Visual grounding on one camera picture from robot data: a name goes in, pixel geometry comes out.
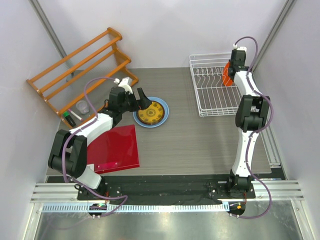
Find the yellow patterned plate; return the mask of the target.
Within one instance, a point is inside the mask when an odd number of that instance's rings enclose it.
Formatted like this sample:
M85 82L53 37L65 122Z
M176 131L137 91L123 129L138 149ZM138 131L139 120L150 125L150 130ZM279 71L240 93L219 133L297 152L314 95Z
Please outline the yellow patterned plate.
M140 109L137 112L138 120L146 125L152 126L160 123L165 116L165 109L162 104L152 101L147 109Z

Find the light blue plate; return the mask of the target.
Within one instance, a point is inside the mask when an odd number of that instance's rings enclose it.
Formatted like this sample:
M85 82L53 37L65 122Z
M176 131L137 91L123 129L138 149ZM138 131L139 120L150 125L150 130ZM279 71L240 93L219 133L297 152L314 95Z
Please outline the light blue plate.
M160 123L155 124L155 125L146 125L138 120L138 117L137 117L138 111L133 113L133 119L136 121L136 123L138 123L142 127L156 128L156 127L161 126L168 119L169 113L170 113L169 106L164 100L162 100L159 97L150 96L150 97L148 97L148 99L150 99L151 101L159 102L164 107L165 114L164 114L164 118L162 119L162 121Z

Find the orange plate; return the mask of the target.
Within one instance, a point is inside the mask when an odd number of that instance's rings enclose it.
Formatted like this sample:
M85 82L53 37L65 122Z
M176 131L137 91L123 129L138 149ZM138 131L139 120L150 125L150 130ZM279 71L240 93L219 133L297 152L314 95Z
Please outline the orange plate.
M234 77L236 74L236 69L232 64L231 60L223 68L222 72L222 83L225 87L231 87L234 84Z

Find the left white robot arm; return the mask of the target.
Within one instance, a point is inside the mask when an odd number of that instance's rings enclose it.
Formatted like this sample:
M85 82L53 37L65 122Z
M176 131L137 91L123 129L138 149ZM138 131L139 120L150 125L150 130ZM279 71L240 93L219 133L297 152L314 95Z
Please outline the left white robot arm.
M96 112L95 117L72 130L57 131L48 159L49 168L60 172L65 183L73 181L93 198L106 199L105 181L88 166L87 148L99 136L113 129L124 113L145 110L152 104L141 87L137 92L139 99L123 86L113 87L106 106Z

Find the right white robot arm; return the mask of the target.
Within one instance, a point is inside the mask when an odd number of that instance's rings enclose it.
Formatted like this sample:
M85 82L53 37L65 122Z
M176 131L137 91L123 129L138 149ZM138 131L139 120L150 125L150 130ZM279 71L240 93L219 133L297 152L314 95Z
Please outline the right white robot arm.
M262 97L251 71L245 66L246 56L246 47L234 46L223 70L223 83L226 86L235 84L241 94L235 115L235 125L239 132L236 158L225 185L226 193L232 198L244 197L251 191L251 166L259 136L257 131L266 125L269 114L268 101Z

